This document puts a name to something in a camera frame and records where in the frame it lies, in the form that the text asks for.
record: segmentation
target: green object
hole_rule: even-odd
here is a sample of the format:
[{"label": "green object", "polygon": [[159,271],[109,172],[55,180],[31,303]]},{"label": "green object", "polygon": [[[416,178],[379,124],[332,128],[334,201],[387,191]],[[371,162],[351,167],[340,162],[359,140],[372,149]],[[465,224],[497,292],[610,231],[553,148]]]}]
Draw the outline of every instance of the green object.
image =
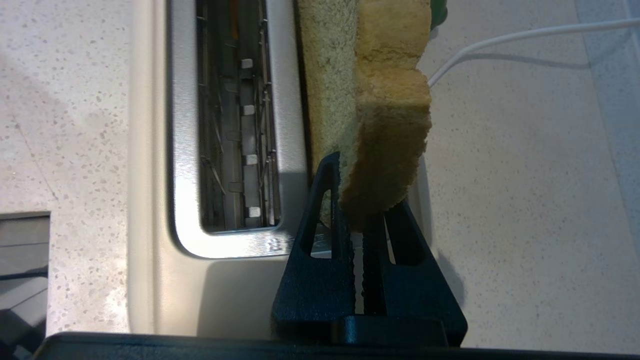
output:
[{"label": "green object", "polygon": [[447,0],[431,0],[431,30],[447,20]]}]

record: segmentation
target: metal heating element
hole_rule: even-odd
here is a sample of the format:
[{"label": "metal heating element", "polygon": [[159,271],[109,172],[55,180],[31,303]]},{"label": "metal heating element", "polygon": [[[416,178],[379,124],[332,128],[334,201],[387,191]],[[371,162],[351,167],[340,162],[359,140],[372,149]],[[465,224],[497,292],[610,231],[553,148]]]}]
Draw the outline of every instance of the metal heating element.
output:
[{"label": "metal heating element", "polygon": [[200,214],[207,232],[277,225],[264,1],[198,0]]}]

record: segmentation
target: metal frame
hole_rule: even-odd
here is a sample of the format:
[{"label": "metal frame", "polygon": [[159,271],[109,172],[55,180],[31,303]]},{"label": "metal frame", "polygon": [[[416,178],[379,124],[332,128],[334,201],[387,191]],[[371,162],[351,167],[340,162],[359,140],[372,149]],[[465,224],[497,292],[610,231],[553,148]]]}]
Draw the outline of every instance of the metal frame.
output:
[{"label": "metal frame", "polygon": [[267,0],[273,118],[279,176],[276,227],[207,233],[200,221],[195,0],[169,4],[170,226],[176,242],[202,258],[288,254],[307,199],[307,161],[292,0]]}]

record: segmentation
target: white bread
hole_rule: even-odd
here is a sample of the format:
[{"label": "white bread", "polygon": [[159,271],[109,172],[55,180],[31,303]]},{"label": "white bread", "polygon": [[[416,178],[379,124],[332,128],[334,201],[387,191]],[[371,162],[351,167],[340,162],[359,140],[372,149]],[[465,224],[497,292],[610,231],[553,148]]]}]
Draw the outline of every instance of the white bread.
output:
[{"label": "white bread", "polygon": [[[331,14],[313,16],[300,11],[312,162],[315,169],[324,156],[340,151],[339,204],[352,230],[360,231],[366,216],[385,211],[406,196],[426,146],[431,97],[426,78],[415,66],[429,39],[429,0],[360,0],[357,18],[350,13],[354,1],[299,3],[313,3],[314,11],[332,9]],[[313,17],[323,20],[304,24]],[[355,46],[350,49],[354,28]],[[342,40],[333,40],[340,36]],[[318,58],[326,59],[324,67],[307,66]],[[310,78],[325,81],[319,86]],[[332,96],[341,98],[326,102]],[[312,102],[323,106],[312,107]],[[326,224],[328,209],[325,204]]]}]

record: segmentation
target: white cord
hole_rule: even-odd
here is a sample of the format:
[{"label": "white cord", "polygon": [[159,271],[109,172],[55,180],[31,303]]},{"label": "white cord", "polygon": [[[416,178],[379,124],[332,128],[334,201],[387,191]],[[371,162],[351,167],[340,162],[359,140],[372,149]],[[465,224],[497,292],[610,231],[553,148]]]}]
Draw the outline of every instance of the white cord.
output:
[{"label": "white cord", "polygon": [[446,74],[446,72],[449,71],[449,69],[451,69],[464,55],[467,55],[468,53],[473,53],[474,51],[480,50],[485,47],[503,44],[505,42],[523,40],[526,38],[544,37],[547,35],[612,30],[612,29],[620,29],[620,28],[629,28],[633,26],[640,26],[640,17],[635,17],[633,19],[624,19],[624,20],[593,22],[591,24],[573,24],[573,25],[553,26],[551,28],[541,28],[541,29],[522,31],[519,33],[502,35],[501,37],[495,37],[495,38],[490,38],[480,42],[476,42],[475,44],[469,45],[464,49],[458,51],[457,54],[455,54],[444,65],[442,65],[438,69],[438,71],[436,71],[435,74],[433,74],[429,78],[429,82],[428,82],[429,87],[433,88],[433,86],[436,85],[438,80],[440,80],[440,78],[444,74]]}]

